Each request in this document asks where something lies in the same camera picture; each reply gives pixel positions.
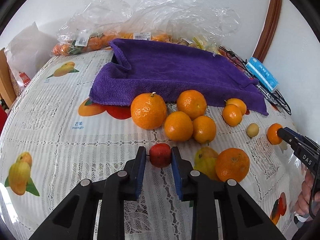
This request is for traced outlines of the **right hand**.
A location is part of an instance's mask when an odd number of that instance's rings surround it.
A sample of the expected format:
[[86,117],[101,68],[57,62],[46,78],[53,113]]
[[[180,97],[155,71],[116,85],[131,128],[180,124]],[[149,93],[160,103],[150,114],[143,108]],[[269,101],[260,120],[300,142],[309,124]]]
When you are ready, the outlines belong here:
[[309,213],[309,202],[311,196],[311,190],[314,182],[314,177],[310,170],[306,171],[305,179],[302,183],[302,191],[298,196],[298,200],[295,204],[295,212],[300,216],[304,216]]

